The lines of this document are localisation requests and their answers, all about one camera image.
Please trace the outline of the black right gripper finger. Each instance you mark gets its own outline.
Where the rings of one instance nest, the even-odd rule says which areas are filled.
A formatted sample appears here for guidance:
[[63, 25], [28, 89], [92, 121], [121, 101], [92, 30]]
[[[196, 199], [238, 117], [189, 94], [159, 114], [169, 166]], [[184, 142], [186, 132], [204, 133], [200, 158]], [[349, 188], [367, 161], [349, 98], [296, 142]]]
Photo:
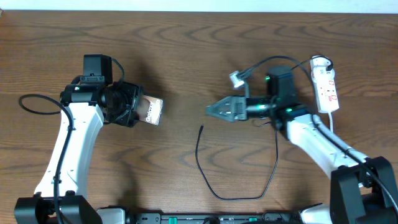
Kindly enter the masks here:
[[227, 96], [212, 105], [206, 107], [207, 113], [230, 113], [232, 111], [233, 96]]
[[208, 116], [212, 116], [228, 122], [234, 121], [234, 115], [230, 111], [221, 111], [216, 108], [206, 107], [205, 113]]

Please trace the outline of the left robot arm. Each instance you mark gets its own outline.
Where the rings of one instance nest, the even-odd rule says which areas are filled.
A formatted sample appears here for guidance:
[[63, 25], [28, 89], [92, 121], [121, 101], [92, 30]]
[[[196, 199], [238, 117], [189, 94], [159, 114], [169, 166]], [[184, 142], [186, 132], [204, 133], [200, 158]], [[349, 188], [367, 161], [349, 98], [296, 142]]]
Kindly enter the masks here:
[[135, 223], [120, 206], [95, 209], [87, 200], [87, 177], [97, 135], [105, 124], [133, 127], [143, 96], [140, 85], [105, 77], [79, 77], [61, 92], [62, 117], [44, 176], [31, 197], [17, 199], [18, 223]]

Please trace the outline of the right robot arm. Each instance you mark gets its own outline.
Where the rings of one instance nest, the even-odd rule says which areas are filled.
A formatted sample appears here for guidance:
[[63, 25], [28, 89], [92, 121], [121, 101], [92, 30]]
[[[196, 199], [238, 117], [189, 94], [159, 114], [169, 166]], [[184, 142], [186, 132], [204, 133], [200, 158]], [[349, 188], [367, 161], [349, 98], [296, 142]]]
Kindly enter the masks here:
[[227, 96], [206, 114], [229, 122], [268, 118], [275, 131], [306, 152], [330, 179], [330, 203], [295, 212], [297, 223], [397, 223], [397, 184], [391, 163], [370, 158], [332, 133], [300, 103], [289, 67], [272, 67], [267, 95]]

